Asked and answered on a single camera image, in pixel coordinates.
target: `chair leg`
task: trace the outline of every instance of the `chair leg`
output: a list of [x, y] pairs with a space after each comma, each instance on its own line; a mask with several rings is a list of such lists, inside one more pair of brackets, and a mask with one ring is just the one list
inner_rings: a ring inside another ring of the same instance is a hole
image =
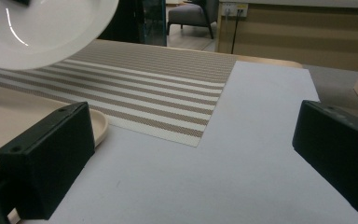
[[167, 35], [170, 35], [170, 27], [171, 27], [171, 23], [168, 22], [167, 23]]
[[212, 32], [211, 24], [208, 25], [208, 28], [209, 28], [209, 34], [211, 34], [211, 39], [213, 39], [213, 32]]

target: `floor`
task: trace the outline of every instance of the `floor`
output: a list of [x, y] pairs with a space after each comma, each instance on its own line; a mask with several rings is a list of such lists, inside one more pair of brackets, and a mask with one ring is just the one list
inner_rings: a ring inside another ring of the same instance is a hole
[[[216, 36], [216, 23], [212, 24]], [[208, 28], [173, 24], [170, 35], [167, 36], [168, 47], [178, 49], [193, 49], [214, 52], [215, 41], [211, 39]], [[322, 103], [337, 106], [358, 117], [358, 96], [353, 86], [358, 78], [358, 72], [339, 70], [304, 64], [310, 71], [316, 91]]]

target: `black cable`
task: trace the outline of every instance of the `black cable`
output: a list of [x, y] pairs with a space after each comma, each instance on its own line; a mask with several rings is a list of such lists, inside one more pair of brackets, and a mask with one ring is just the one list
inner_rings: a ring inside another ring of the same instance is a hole
[[237, 26], [242, 12], [243, 9], [237, 9], [237, 18], [235, 19], [235, 31], [234, 31], [234, 37], [232, 38], [231, 54], [234, 52], [235, 36], [237, 35]]

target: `beige tray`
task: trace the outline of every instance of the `beige tray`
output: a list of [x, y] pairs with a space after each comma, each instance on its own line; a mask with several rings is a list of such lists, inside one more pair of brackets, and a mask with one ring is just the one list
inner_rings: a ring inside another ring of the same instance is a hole
[[[0, 88], [0, 147], [24, 132], [57, 108], [67, 104], [47, 98]], [[95, 144], [98, 146], [107, 134], [108, 119], [96, 110], [90, 110]], [[18, 216], [11, 214], [10, 222]]]

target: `wall socket panel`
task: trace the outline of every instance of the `wall socket panel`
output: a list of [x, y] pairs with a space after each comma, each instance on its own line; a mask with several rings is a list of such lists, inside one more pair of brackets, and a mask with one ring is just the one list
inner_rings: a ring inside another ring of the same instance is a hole
[[228, 11], [229, 17], [237, 17], [238, 9], [242, 9], [243, 12], [240, 14], [240, 17], [246, 17], [248, 14], [248, 4], [246, 3], [230, 3], [225, 2], [222, 5], [222, 16], [226, 16], [226, 11]]

